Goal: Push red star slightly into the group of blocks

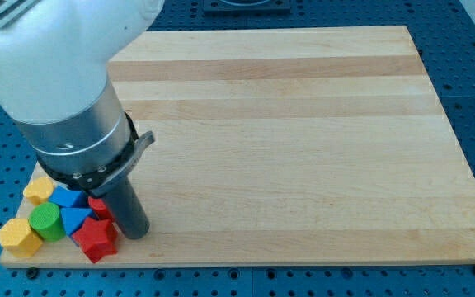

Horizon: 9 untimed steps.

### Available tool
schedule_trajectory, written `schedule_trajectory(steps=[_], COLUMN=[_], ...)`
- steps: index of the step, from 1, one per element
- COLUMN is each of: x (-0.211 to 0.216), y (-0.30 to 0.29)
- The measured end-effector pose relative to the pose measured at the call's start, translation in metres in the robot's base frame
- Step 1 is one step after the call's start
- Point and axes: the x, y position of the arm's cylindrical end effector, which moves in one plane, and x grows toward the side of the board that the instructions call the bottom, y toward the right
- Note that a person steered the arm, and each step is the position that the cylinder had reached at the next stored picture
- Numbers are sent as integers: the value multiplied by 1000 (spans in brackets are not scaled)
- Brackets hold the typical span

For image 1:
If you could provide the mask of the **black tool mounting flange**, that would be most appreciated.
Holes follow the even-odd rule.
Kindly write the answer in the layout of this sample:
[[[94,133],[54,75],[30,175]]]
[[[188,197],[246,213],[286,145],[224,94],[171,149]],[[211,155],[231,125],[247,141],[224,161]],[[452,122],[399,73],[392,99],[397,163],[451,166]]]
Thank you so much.
[[[138,134],[128,114],[113,131],[88,148],[66,153],[37,153],[45,172],[70,190],[102,197],[127,179],[144,150],[155,142],[151,131]]]

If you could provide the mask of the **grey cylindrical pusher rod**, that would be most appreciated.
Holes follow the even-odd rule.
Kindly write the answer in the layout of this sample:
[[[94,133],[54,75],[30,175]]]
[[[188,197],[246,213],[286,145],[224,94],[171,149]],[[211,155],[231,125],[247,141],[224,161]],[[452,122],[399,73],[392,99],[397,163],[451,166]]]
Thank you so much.
[[[106,191],[101,199],[126,238],[139,239],[148,233],[148,216],[127,177]]]

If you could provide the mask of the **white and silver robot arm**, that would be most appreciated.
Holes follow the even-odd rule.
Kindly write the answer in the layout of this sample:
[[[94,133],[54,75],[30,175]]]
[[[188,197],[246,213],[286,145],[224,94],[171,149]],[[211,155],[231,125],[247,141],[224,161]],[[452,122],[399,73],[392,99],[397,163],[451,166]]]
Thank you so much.
[[[0,1],[0,105],[44,171],[102,199],[130,239],[150,227],[129,173],[154,137],[137,132],[107,64],[162,7],[162,0]]]

